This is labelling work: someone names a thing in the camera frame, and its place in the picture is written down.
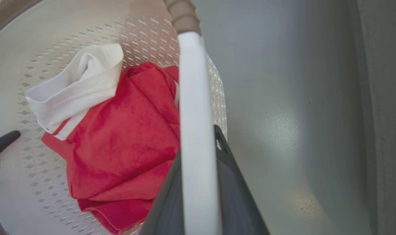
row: red and white clothing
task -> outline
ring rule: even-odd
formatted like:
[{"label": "red and white clothing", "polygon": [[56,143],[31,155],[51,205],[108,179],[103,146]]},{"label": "red and white clothing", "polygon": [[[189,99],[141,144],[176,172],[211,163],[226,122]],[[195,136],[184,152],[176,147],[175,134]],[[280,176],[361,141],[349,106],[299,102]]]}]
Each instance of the red and white clothing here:
[{"label": "red and white clothing", "polygon": [[69,191],[113,234],[145,220],[179,146],[178,68],[125,69],[118,44],[89,46],[26,92]]}]

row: red fabric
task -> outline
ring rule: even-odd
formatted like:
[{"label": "red fabric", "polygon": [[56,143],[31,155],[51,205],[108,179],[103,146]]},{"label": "red fabric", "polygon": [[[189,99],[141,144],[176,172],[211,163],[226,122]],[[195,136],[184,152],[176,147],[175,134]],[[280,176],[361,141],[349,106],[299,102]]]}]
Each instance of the red fabric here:
[{"label": "red fabric", "polygon": [[82,211],[120,235],[143,222],[179,146],[178,68],[150,62],[122,72],[114,98],[89,109],[67,140],[42,141],[67,161]]}]

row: basket handle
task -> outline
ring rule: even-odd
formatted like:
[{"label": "basket handle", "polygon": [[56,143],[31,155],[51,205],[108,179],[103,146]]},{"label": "basket handle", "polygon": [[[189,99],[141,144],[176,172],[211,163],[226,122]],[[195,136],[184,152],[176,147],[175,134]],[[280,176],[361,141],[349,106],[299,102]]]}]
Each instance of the basket handle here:
[{"label": "basket handle", "polygon": [[172,25],[178,34],[185,32],[201,33],[200,20],[191,0],[163,0],[172,16]]}]

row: laundry basket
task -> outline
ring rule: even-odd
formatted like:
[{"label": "laundry basket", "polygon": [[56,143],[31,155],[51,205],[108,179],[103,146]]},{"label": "laundry basket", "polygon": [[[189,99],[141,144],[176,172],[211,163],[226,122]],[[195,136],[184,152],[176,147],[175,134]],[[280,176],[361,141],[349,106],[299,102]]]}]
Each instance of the laundry basket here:
[{"label": "laundry basket", "polygon": [[[89,45],[120,43],[123,67],[179,63],[177,33],[162,0],[7,0],[0,18],[0,135],[22,136],[0,154],[0,223],[10,235],[107,235],[71,198],[66,162],[46,147],[23,92],[51,79]],[[223,84],[207,57],[213,121],[227,135]],[[127,231],[134,234],[138,226]]]}]

